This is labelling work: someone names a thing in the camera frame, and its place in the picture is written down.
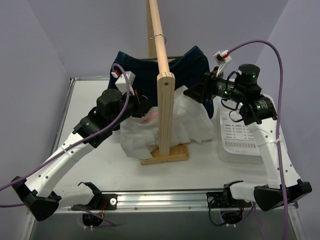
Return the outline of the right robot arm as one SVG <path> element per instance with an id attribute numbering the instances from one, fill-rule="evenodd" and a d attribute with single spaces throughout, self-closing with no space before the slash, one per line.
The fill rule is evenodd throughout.
<path id="1" fill-rule="evenodd" d="M 261 93 L 257 84 L 260 68 L 242 64 L 235 72 L 233 82 L 218 76 L 216 71 L 204 74 L 200 83 L 183 94 L 202 104 L 220 97 L 236 103 L 240 120 L 253 136 L 267 175 L 266 185 L 255 185 L 242 180 L 224 185 L 223 203 L 234 206 L 240 200 L 254 202 L 263 211 L 269 211 L 300 200 L 312 192 L 308 181 L 303 181 L 289 158 L 284 141 L 280 138 L 273 101 Z"/>

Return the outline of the dark blue denim garment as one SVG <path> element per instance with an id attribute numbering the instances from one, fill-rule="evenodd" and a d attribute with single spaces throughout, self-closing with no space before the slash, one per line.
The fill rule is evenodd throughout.
<path id="1" fill-rule="evenodd" d="M 154 106 L 158 105 L 157 76 L 159 67 L 157 62 L 134 58 L 119 51 L 114 63 L 119 64 L 126 72 L 134 73 L 132 87 L 153 102 Z M 171 60 L 168 65 L 170 72 L 175 77 L 175 89 L 181 86 L 187 88 L 195 86 L 210 70 L 207 57 L 196 45 L 182 57 Z"/>

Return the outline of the pink hanger with metal hook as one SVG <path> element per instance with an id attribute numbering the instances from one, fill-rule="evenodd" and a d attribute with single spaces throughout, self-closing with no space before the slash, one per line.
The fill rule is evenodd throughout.
<path id="1" fill-rule="evenodd" d="M 145 120 L 143 120 L 140 124 L 142 124 L 142 125 L 149 124 L 149 123 L 151 123 L 155 118 L 157 118 L 158 115 L 159 115 L 158 112 L 154 112 L 154 113 L 152 113 L 149 117 L 147 117 Z"/>

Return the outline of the dark hanger with metal hook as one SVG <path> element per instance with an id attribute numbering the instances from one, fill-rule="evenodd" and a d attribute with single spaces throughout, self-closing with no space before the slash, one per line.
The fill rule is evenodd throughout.
<path id="1" fill-rule="evenodd" d="M 158 61 L 159 57 L 166 57 L 169 61 L 182 58 L 183 55 L 168 55 L 166 50 L 167 39 L 163 34 L 154 34 L 148 40 L 148 54 L 144 60 Z"/>

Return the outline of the white pleated skirt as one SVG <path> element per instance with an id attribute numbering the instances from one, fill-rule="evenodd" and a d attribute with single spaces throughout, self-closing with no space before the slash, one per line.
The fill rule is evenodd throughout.
<path id="1" fill-rule="evenodd" d="M 174 92 L 171 147 L 192 141 L 201 144 L 214 136 L 214 125 L 205 107 L 185 96 L 183 92 L 186 89 L 186 86 L 182 86 Z M 150 159 L 151 152 L 159 146 L 159 118 L 149 124 L 141 124 L 155 112 L 158 112 L 156 106 L 146 116 L 130 117 L 120 124 L 120 145 L 127 157 Z"/>

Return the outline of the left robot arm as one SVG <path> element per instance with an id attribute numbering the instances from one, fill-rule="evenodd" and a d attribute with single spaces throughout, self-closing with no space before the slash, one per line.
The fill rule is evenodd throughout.
<path id="1" fill-rule="evenodd" d="M 12 180 L 12 188 L 37 221 L 44 221 L 56 210 L 85 207 L 97 210 L 103 194 L 91 182 L 59 189 L 57 183 L 84 156 L 96 149 L 113 134 L 113 129 L 129 117 L 142 118 L 153 104 L 138 92 L 122 93 L 107 89 L 96 100 L 87 116 L 74 127 L 65 142 L 47 159 L 41 169 L 25 179 Z"/>

